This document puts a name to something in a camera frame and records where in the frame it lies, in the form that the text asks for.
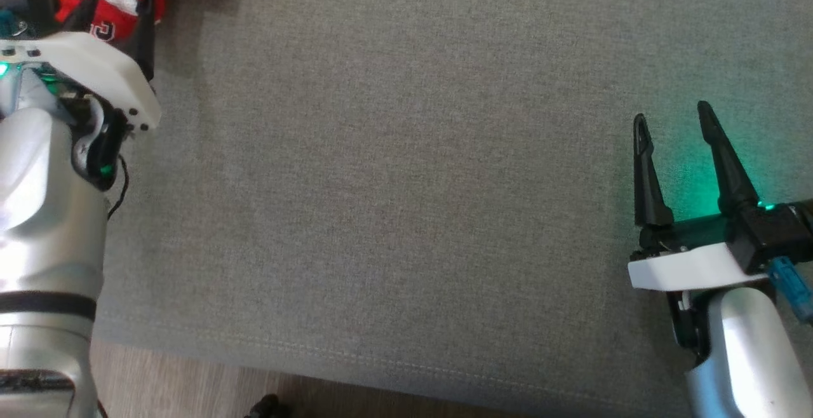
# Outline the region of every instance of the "gray fabric surface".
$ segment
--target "gray fabric surface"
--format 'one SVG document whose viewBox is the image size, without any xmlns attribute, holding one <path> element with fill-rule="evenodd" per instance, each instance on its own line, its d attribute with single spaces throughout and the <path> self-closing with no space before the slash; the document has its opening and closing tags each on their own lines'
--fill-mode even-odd
<svg viewBox="0 0 813 418">
<path fill-rule="evenodd" d="M 809 197 L 811 4 L 171 0 L 97 335 L 539 415 L 687 415 L 692 357 L 626 275 L 632 118 L 679 218 L 715 205 L 699 99 L 766 200 Z"/>
</svg>

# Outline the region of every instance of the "wooden floor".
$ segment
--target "wooden floor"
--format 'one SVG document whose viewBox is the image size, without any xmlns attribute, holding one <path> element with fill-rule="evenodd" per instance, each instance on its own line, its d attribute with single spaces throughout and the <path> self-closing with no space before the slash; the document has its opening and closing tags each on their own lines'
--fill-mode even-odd
<svg viewBox="0 0 813 418">
<path fill-rule="evenodd" d="M 243 418 L 268 393 L 292 418 L 519 418 L 297 375 L 209 363 L 94 339 L 93 375 L 111 418 Z"/>
</svg>

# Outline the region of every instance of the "black band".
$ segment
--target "black band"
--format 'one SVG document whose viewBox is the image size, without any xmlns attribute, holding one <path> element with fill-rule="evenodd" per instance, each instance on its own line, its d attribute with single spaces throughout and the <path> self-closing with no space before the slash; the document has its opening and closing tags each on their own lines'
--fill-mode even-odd
<svg viewBox="0 0 813 418">
<path fill-rule="evenodd" d="M 18 312 L 75 314 L 95 321 L 96 301 L 90 297 L 69 293 L 44 291 L 0 293 L 0 314 Z"/>
</svg>

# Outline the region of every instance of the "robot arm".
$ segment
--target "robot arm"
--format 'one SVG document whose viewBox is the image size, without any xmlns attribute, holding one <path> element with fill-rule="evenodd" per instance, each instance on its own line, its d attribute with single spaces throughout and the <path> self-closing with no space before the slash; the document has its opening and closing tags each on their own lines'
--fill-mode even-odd
<svg viewBox="0 0 813 418">
<path fill-rule="evenodd" d="M 662 291 L 676 342 L 696 356 L 687 372 L 697 416 L 812 416 L 810 389 L 776 311 L 776 290 L 813 321 L 795 264 L 813 259 L 811 201 L 764 206 L 717 116 L 697 105 L 711 146 L 720 215 L 675 222 L 652 161 L 647 121 L 634 122 L 635 288 Z"/>
<path fill-rule="evenodd" d="M 104 415 L 90 372 L 109 203 L 121 143 L 155 128 L 154 19 L 117 50 L 60 24 L 58 0 L 0 0 L 0 410 Z"/>
</svg>

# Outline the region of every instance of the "blue connector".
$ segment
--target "blue connector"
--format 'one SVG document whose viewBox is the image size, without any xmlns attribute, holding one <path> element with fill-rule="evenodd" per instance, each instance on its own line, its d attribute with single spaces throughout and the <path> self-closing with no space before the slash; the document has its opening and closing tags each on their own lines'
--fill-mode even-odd
<svg viewBox="0 0 813 418">
<path fill-rule="evenodd" d="M 767 270 L 770 282 L 790 303 L 793 314 L 802 323 L 813 323 L 813 293 L 787 256 L 770 260 Z"/>
</svg>

